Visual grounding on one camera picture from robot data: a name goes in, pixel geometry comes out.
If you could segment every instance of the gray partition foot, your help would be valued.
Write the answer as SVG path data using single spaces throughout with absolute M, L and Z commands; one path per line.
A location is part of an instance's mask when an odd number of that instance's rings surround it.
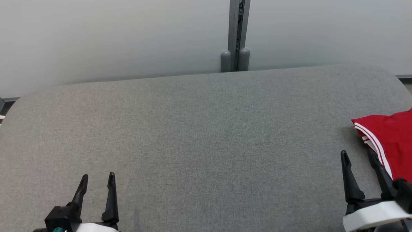
M 238 70 L 239 71 L 248 71 L 249 70 L 249 57 L 250 57 L 250 50 L 247 48 L 242 48 L 239 51 L 239 64 Z
M 229 51 L 224 51 L 220 54 L 220 72 L 230 72 L 232 54 Z

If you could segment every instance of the folded red garment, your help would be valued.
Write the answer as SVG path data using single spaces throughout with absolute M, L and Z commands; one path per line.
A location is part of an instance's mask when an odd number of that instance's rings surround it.
M 370 115 L 352 122 L 393 180 L 402 177 L 412 181 L 412 109 L 391 116 Z

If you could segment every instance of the white wall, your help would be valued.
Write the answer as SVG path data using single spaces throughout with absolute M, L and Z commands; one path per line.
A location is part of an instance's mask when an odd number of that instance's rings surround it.
M 220 71 L 229 0 L 2 0 L 0 97 Z
M 251 0 L 249 70 L 362 63 L 412 74 L 410 0 Z

